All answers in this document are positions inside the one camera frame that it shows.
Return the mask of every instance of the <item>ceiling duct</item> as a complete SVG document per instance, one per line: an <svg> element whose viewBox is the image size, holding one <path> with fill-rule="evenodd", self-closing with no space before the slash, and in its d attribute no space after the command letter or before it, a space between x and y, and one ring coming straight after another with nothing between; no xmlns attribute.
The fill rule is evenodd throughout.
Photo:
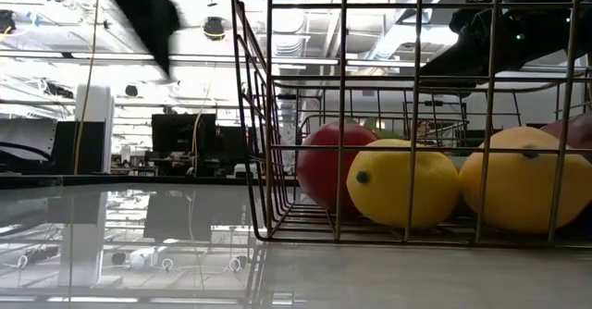
<svg viewBox="0 0 592 309"><path fill-rule="evenodd" d="M413 4L416 3L417 0L396 0L398 3L407 3ZM439 0L423 0L425 4L434 4L437 3ZM401 22L409 17L417 15L414 9L397 9L394 15L395 24L388 30L384 36L379 39L373 46L373 48L368 52L366 55L366 59L371 60L387 60L392 57L392 55L397 51L401 44L408 42L408 31L402 31L401 27L405 28L405 26L401 25Z"/></svg>
<svg viewBox="0 0 592 309"><path fill-rule="evenodd" d="M274 3L303 3L304 0L274 0ZM302 9L282 9L273 12L274 56L302 56L304 39L300 32L304 29L306 15Z"/></svg>

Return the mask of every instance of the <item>desk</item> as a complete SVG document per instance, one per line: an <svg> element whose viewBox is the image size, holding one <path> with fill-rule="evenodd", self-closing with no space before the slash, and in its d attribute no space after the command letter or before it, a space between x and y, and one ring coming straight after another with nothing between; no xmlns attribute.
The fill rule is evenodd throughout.
<svg viewBox="0 0 592 309"><path fill-rule="evenodd" d="M131 176L158 176L158 167L111 167L111 174Z"/></svg>
<svg viewBox="0 0 592 309"><path fill-rule="evenodd" d="M191 159L189 158L182 158L182 159L170 159L170 158L150 158L148 162L178 162L178 163L191 163Z"/></svg>

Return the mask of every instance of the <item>white pillar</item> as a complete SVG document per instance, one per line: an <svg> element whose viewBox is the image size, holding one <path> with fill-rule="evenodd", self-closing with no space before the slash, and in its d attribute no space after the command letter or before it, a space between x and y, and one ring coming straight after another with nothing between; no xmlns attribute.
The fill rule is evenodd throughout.
<svg viewBox="0 0 592 309"><path fill-rule="evenodd" d="M86 83L79 85L76 94L77 120L81 120L85 93ZM111 93L111 88L104 85L92 85L84 121L103 121L105 123L104 172L109 172L111 168L111 135L114 112L115 98ZM100 201L96 224L64 226L58 276L60 286L71 284L74 287L91 287L101 279L107 192L96 193L96 199ZM69 280L70 265L72 266L71 282Z"/></svg>
<svg viewBox="0 0 592 309"><path fill-rule="evenodd" d="M119 153L121 154L121 162L123 162L123 160L131 161L131 148L129 146L121 147Z"/></svg>

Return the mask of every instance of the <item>shiny table surface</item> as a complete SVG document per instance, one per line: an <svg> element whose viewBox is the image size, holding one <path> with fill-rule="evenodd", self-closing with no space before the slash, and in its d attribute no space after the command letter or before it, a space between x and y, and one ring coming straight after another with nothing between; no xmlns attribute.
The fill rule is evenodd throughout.
<svg viewBox="0 0 592 309"><path fill-rule="evenodd" d="M592 303L592 254L585 252L259 242L243 186L106 184L1 190L0 195L3 309L587 309ZM49 221L68 211L56 214L56 202L74 198L93 206L100 196L106 196L100 281L90 287L60 285L61 255L68 251L62 243L65 227ZM195 242L144 238L150 200L161 198L194 199L201 213L196 222L211 231ZM88 212L84 204L76 208L79 216L71 220L93 222L81 219L81 211ZM28 250L52 246L59 248L57 255L23 265ZM139 265L138 253L149 252L158 252L157 258ZM115 266L114 253L125 253L128 262ZM239 257L247 257L242 267Z"/></svg>

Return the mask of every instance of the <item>black object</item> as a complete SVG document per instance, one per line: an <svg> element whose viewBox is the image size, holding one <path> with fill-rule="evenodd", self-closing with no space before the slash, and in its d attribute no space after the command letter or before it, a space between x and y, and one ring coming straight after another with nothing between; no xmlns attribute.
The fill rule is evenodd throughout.
<svg viewBox="0 0 592 309"><path fill-rule="evenodd" d="M46 85L45 91L44 91L45 93L50 94L50 95L62 96L64 98L74 100L74 93L72 91L70 91L69 89L67 89L63 86L59 86L51 81L46 81L45 85Z"/></svg>
<svg viewBox="0 0 592 309"><path fill-rule="evenodd" d="M218 127L218 136L220 138L220 149L225 157L229 159L244 160L246 151L242 145L241 127Z"/></svg>
<svg viewBox="0 0 592 309"><path fill-rule="evenodd" d="M210 241L212 226L249 225L251 222L246 195L228 195L228 192L202 186L191 191L178 190L151 195L143 237L156 241L191 240L190 200L194 201L191 230L196 241Z"/></svg>
<svg viewBox="0 0 592 309"><path fill-rule="evenodd" d="M14 20L14 12L9 9L0 9L0 34L11 34L17 30Z"/></svg>
<svg viewBox="0 0 592 309"><path fill-rule="evenodd" d="M191 151L197 115L152 115L152 141L156 152ZM216 115L201 114L197 127L197 152L216 151Z"/></svg>
<svg viewBox="0 0 592 309"><path fill-rule="evenodd" d="M526 126L529 128L542 129L546 127L548 124L549 123L526 123Z"/></svg>
<svg viewBox="0 0 592 309"><path fill-rule="evenodd" d="M45 158L44 161L30 160L0 150L0 172L11 171L22 175L47 175L55 165L54 158L51 155L37 148L12 142L0 142L0 147L19 149Z"/></svg>
<svg viewBox="0 0 592 309"><path fill-rule="evenodd" d="M143 237L162 242L166 239L210 241L212 222L202 203L196 202L191 215L189 232L190 201L185 196L154 195L148 202Z"/></svg>
<svg viewBox="0 0 592 309"><path fill-rule="evenodd" d="M22 195L22 198L16 202L0 201L0 227L6 228L0 236L37 227L47 220L47 199L30 199L27 195Z"/></svg>
<svg viewBox="0 0 592 309"><path fill-rule="evenodd" d="M29 160L0 151L0 172L22 175L74 175L75 121L61 121L55 129L54 148L51 155L29 146L0 142L0 147L14 148L43 156L46 160ZM103 169L104 122L84 122L80 142L79 175L90 175Z"/></svg>
<svg viewBox="0 0 592 309"><path fill-rule="evenodd" d="M134 85L127 85L126 86L126 95L130 97L138 96L138 87Z"/></svg>
<svg viewBox="0 0 592 309"><path fill-rule="evenodd" d="M144 162L148 163L153 159L161 159L167 156L168 154L166 153L146 151L146 153L144 153Z"/></svg>
<svg viewBox="0 0 592 309"><path fill-rule="evenodd" d="M232 269L233 272L237 273L240 270L247 267L247 264L250 264L250 263L251 263L251 260L247 256L240 255L240 256L234 257L234 259L232 259L230 261L230 264L228 264L228 267L230 267L230 269Z"/></svg>
<svg viewBox="0 0 592 309"><path fill-rule="evenodd" d="M55 130L52 157L55 165L51 175L74 175L74 151L77 128L76 121L58 122ZM105 146L105 123L85 121L80 141L79 175L91 175L103 171L103 150Z"/></svg>
<svg viewBox="0 0 592 309"><path fill-rule="evenodd" d="M572 0L501 0L503 3L562 3ZM466 0L467 3L491 3L492 0ZM496 30L495 73L519 69L525 63L564 50L567 51L571 10L565 9L512 9L500 13ZM459 9L450 21L450 29L459 34L458 42L441 56L420 69L423 76L487 76L489 42L491 39L491 9ZM592 9L582 6L578 17L578 34L588 35L592 30ZM580 37L576 44L576 57L592 51L592 39ZM477 83L427 82L426 87L462 87L471 94Z"/></svg>
<svg viewBox="0 0 592 309"><path fill-rule="evenodd" d="M56 245L47 246L45 248L35 248L29 249L25 252L27 256L27 265L35 264L41 262L45 259L57 256L59 251L59 247Z"/></svg>
<svg viewBox="0 0 592 309"><path fill-rule="evenodd" d="M222 18L208 17L203 25L203 34L210 41L222 41L226 36L226 31L222 25Z"/></svg>
<svg viewBox="0 0 592 309"><path fill-rule="evenodd" d="M111 256L111 263L113 263L114 266L122 266L126 263L127 258L126 253L116 252Z"/></svg>
<svg viewBox="0 0 592 309"><path fill-rule="evenodd" d="M168 38L180 28L177 9L169 0L115 0L156 64L170 76Z"/></svg>
<svg viewBox="0 0 592 309"><path fill-rule="evenodd" d="M48 199L47 222L54 224L96 225L101 204L100 192L81 192L76 196Z"/></svg>

